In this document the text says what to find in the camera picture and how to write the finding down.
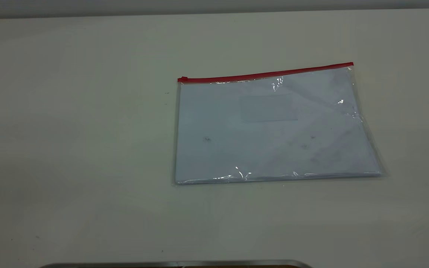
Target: wall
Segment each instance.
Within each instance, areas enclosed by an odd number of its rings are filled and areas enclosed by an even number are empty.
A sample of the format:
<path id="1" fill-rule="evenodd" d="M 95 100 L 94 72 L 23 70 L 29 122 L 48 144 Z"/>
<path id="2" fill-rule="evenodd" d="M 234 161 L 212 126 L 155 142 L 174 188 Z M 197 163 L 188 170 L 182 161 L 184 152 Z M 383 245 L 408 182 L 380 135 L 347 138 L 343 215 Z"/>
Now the wall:
<path id="1" fill-rule="evenodd" d="M 0 18 L 426 7 L 429 0 L 0 0 Z"/>

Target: table surface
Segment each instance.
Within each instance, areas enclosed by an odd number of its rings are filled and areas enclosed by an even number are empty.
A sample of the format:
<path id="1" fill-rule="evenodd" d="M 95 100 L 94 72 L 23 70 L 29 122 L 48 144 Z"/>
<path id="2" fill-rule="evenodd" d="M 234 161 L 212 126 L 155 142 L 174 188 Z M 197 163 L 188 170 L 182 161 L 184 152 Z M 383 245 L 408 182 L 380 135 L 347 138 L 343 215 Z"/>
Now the table surface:
<path id="1" fill-rule="evenodd" d="M 389 176 L 174 186 L 177 78 L 353 61 Z M 0 20 L 0 268 L 429 267 L 429 10 Z"/>

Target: metal edge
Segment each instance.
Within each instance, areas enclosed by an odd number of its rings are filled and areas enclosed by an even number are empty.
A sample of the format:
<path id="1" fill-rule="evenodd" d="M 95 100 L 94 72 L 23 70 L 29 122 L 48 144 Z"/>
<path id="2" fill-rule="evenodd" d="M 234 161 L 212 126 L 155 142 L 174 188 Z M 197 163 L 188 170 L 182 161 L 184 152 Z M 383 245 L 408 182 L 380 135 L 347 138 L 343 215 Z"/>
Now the metal edge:
<path id="1" fill-rule="evenodd" d="M 176 261 L 176 262 L 134 262 L 134 263 L 54 263 L 40 268 L 136 268 L 136 267 L 180 267 L 180 266 L 251 266 L 251 265 L 290 265 L 299 268 L 312 268 L 295 260 L 270 261 Z"/>

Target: white table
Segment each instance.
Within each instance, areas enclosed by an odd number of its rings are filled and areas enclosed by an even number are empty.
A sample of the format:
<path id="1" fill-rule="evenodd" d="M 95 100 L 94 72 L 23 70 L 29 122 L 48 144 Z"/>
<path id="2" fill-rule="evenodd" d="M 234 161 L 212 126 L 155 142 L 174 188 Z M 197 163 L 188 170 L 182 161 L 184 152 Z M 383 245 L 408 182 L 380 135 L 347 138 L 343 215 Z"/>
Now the white table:
<path id="1" fill-rule="evenodd" d="M 173 186 L 177 78 L 353 61 L 389 177 Z M 429 267 L 429 10 L 0 20 L 0 268 Z"/>

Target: red zipper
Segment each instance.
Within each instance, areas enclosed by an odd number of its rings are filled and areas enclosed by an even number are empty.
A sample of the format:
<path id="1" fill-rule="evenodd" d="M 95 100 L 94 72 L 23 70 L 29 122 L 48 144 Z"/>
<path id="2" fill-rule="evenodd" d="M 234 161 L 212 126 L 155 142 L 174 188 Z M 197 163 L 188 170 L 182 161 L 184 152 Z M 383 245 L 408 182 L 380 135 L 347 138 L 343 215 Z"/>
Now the red zipper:
<path id="1" fill-rule="evenodd" d="M 331 68 L 344 68 L 348 66 L 353 66 L 354 63 L 339 63 L 331 66 L 321 66 L 321 67 L 313 67 L 313 68 L 298 68 L 295 70 L 288 71 L 272 71 L 270 73 L 255 73 L 248 75 L 237 75 L 237 76 L 225 76 L 225 77 L 212 77 L 212 78 L 187 78 L 183 76 L 182 78 L 178 78 L 178 81 L 181 83 L 222 83 L 222 82 L 233 82 L 233 81 L 245 81 L 245 80 L 253 80 L 260 78 L 267 78 L 273 76 L 281 76 L 288 75 L 294 73 L 306 73 L 308 71 L 322 71 L 329 70 Z"/>

